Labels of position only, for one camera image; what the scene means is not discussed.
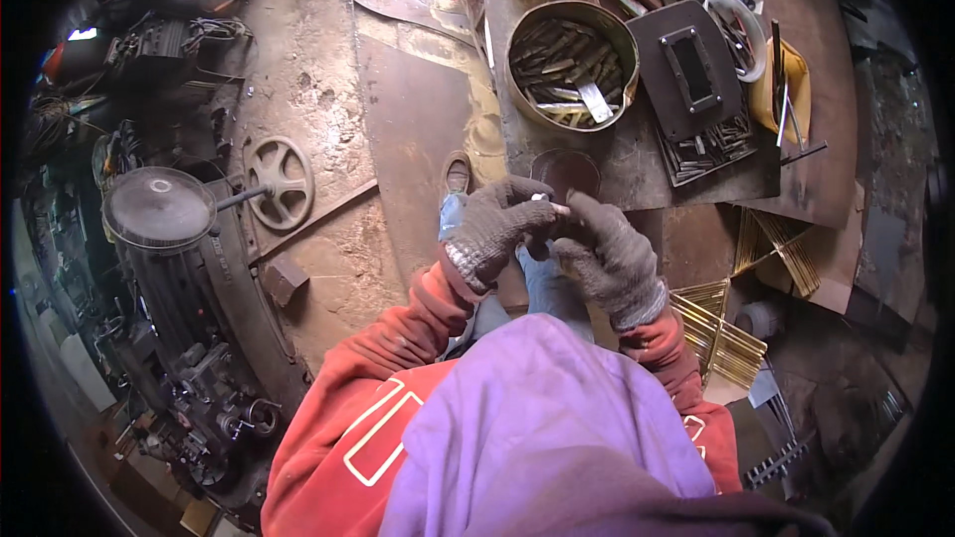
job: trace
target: workbench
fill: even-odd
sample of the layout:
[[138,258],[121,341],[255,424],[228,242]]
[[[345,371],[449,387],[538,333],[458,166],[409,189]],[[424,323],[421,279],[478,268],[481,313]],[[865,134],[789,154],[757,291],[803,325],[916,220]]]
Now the workbench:
[[[844,184],[842,178],[828,178],[844,175],[848,187],[852,186],[856,105],[848,42],[835,0],[765,0],[764,5],[764,18],[775,13],[781,19],[783,38],[809,64],[814,90],[810,145],[826,140],[829,149],[787,167],[780,178],[780,151],[774,134],[754,122],[760,145],[757,153],[678,188],[670,186],[657,144],[656,115],[642,83],[634,104],[616,125],[604,131],[557,131],[528,120],[518,111],[507,91],[504,53],[520,17],[548,1],[484,0],[510,173],[529,176],[532,161],[547,149],[579,149],[589,154],[601,171],[599,199],[623,210],[745,202],[808,222],[844,226],[851,201],[849,190],[845,190],[844,199],[841,190],[834,191],[831,199],[826,185],[833,181]],[[764,27],[769,29],[768,19]],[[836,92],[842,93],[839,100],[833,95]],[[784,153],[790,151],[784,146]]]

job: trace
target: wooden block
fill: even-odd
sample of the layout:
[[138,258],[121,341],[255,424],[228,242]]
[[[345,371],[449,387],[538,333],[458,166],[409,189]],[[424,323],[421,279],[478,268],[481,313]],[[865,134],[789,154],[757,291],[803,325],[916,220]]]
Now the wooden block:
[[262,279],[263,288],[272,295],[280,307],[288,305],[292,295],[308,281],[308,274],[286,254],[269,261]]
[[193,500],[185,508],[180,525],[196,537],[205,537],[218,513],[219,508],[209,500]]

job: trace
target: tray of metal pieces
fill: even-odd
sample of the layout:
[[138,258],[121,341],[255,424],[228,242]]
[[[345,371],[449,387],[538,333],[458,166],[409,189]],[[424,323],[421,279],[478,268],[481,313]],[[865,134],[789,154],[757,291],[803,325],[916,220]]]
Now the tray of metal pieces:
[[658,131],[657,144],[667,167],[669,183],[674,187],[699,180],[758,150],[745,105],[741,114],[683,141],[668,141],[662,130]]

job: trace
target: bundle of brass rods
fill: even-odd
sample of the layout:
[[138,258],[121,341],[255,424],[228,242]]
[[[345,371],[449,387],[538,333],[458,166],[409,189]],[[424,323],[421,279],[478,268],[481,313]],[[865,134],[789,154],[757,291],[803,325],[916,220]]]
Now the bundle of brass rods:
[[687,301],[699,305],[714,316],[723,317],[726,315],[726,300],[729,296],[729,287],[730,279],[724,278],[716,282],[687,286],[682,289],[673,289],[672,292],[682,296]]
[[718,373],[748,390],[756,379],[766,343],[670,291],[670,304],[683,317],[686,341],[696,352],[705,377]]
[[733,275],[737,275],[752,268],[757,261],[757,247],[759,245],[759,223],[753,218],[749,208],[743,208],[739,219],[739,236],[736,239],[736,261],[733,266]]
[[798,240],[792,241],[794,233],[787,227],[782,216],[753,210],[753,217],[759,227],[770,238],[772,246],[779,252],[783,264],[793,277],[799,296],[809,296],[819,288],[819,276],[816,267]]

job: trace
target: glove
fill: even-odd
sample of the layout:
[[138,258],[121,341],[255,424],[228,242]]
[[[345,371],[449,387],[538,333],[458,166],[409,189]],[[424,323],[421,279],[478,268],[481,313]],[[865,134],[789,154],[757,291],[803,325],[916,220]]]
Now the glove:
[[607,316],[619,334],[654,321],[667,304],[667,285],[656,275],[651,242],[630,227],[619,208],[572,192],[567,198],[572,214],[593,235],[593,249],[562,237],[551,251],[569,260],[583,291]]
[[[472,291],[484,294],[495,288],[495,279],[525,235],[549,233],[556,210],[549,201],[529,201],[535,193],[554,197],[550,186],[513,175],[468,197],[461,224],[448,234],[444,250]],[[531,254],[549,256],[540,245]]]

